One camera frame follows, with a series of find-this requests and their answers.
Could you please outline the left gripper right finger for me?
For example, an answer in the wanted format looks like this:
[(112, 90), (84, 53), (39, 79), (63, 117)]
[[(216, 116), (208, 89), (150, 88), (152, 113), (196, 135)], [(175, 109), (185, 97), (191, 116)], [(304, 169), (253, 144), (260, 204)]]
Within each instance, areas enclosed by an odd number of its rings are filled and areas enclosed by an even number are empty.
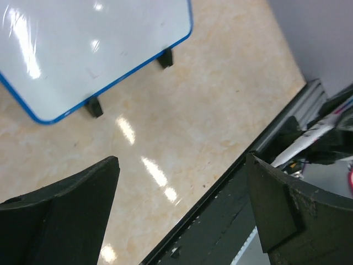
[(352, 264), (352, 199), (287, 175), (252, 153), (245, 166), (271, 264)]

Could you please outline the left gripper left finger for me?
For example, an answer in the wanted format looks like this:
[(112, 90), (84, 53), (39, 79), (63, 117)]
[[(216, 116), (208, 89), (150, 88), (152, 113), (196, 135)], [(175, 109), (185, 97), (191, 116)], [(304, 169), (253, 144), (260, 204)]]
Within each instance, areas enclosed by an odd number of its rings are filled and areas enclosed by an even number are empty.
[(97, 264), (119, 179), (109, 156), (1, 203), (1, 264)]

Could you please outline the white marker pink cap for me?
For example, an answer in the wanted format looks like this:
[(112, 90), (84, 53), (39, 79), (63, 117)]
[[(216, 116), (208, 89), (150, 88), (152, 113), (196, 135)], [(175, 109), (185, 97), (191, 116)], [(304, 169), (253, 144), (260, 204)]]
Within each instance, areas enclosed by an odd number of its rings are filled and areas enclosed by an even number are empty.
[(353, 191), (353, 169), (349, 171), (349, 173), (347, 174), (347, 178), (348, 178), (349, 187), (351, 191)]

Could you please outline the blue framed whiteboard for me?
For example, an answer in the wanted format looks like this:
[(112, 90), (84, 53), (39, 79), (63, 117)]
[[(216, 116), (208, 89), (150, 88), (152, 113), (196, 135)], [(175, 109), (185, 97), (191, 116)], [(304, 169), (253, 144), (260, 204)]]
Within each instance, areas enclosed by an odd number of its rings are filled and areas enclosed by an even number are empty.
[(190, 1), (2, 1), (1, 84), (53, 124), (186, 40)]

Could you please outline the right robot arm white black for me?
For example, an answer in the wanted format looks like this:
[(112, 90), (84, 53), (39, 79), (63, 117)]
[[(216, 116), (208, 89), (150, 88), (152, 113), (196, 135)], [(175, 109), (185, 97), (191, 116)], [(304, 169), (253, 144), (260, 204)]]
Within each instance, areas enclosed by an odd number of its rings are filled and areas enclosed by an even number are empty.
[(352, 85), (326, 101), (307, 130), (271, 165), (284, 167), (299, 160), (321, 165), (352, 160)]

